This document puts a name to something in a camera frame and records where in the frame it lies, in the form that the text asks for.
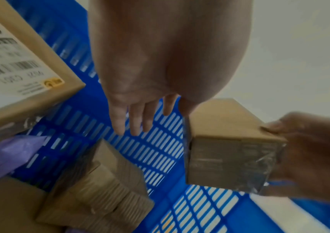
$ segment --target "purple plastic bag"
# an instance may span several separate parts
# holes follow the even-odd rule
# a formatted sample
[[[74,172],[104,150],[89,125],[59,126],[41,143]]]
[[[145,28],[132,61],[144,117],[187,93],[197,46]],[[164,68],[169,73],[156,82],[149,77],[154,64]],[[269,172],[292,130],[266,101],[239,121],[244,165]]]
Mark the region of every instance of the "purple plastic bag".
[[[65,233],[88,233],[88,232],[83,231],[83,230],[79,230],[79,229],[68,227],[66,229]]]
[[[0,178],[27,163],[46,137],[18,135],[0,142]]]

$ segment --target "cardboard box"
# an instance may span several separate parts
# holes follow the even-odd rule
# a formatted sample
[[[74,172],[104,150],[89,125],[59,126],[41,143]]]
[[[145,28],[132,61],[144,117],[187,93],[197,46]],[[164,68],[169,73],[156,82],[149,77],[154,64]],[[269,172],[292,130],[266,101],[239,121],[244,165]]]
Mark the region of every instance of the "cardboard box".
[[[62,174],[37,221],[130,233],[153,206],[142,170],[101,140]]]
[[[34,219],[46,193],[10,177],[0,179],[0,233],[62,233],[63,228]]]
[[[32,127],[84,83],[0,0],[0,141]]]
[[[286,143],[234,99],[203,103],[184,124],[188,184],[259,193]]]

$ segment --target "blue plastic basket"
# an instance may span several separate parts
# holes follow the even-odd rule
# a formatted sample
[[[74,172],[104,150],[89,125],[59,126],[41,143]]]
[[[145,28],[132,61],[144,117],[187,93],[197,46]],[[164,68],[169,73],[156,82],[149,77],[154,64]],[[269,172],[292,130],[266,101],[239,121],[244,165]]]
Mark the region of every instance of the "blue plastic basket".
[[[86,88],[43,118],[27,134],[46,135],[44,146],[13,176],[49,191],[62,170],[99,138],[140,167],[155,207],[138,233],[283,232],[244,193],[186,185],[182,160],[182,119],[162,115],[161,103],[149,133],[116,135],[90,54],[87,12],[74,0],[9,0]],[[330,228],[330,205],[296,200]]]

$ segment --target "white label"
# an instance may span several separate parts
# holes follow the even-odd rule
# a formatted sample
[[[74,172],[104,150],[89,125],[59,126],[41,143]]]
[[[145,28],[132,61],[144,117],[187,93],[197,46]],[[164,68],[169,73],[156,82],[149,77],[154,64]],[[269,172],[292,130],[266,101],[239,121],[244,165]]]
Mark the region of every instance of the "white label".
[[[0,24],[0,108],[63,83]]]

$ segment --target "orange sticker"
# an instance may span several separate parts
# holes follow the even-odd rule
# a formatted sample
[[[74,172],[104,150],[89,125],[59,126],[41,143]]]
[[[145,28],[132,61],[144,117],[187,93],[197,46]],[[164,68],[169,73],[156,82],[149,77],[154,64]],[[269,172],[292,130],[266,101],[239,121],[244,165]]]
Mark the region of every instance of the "orange sticker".
[[[64,83],[65,82],[61,78],[56,78],[56,77],[49,78],[49,79],[42,81],[42,84],[48,89],[58,87]]]

